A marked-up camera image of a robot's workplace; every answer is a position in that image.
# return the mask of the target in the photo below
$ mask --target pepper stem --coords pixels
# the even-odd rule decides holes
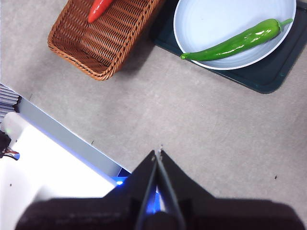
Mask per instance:
[[[277,20],[277,23],[278,23],[278,26],[279,26],[279,29],[280,31],[282,32],[283,31],[283,27],[289,23],[293,22],[293,19],[292,18],[289,18],[287,20],[284,20],[283,22],[280,22]]]

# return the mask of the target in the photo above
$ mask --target white surface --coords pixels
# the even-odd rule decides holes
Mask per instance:
[[[174,16],[174,32],[182,52],[215,46],[269,18],[295,17],[296,0],[180,0]],[[193,61],[210,69],[237,69],[273,52],[285,39],[292,23],[276,38],[250,50],[214,61]]]
[[[103,197],[114,188],[115,182],[90,169],[19,114],[8,113],[2,125],[20,159],[0,159],[1,230],[13,230],[33,201]]]

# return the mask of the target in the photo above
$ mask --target cable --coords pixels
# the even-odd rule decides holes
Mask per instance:
[[[19,154],[19,152],[16,152],[16,151],[12,151],[12,150],[6,150],[6,151],[4,151],[4,153],[13,153],[13,154]]]
[[[15,158],[15,157],[13,157],[13,156],[11,156],[11,155],[3,155],[3,157],[10,157],[10,158],[13,158],[15,161],[17,161],[18,159],[17,158]]]

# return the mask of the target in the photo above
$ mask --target green chili pepper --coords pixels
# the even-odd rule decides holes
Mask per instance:
[[[181,59],[195,61],[211,61],[226,58],[271,40],[283,31],[283,27],[286,24],[292,21],[292,18],[284,22],[276,19],[267,19],[216,46],[195,53],[184,53],[180,57]]]

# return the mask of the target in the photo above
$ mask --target brown woven basket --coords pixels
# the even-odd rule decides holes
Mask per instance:
[[[110,78],[163,0],[114,0],[92,24],[93,0],[69,0],[48,36],[49,48],[96,80]]]

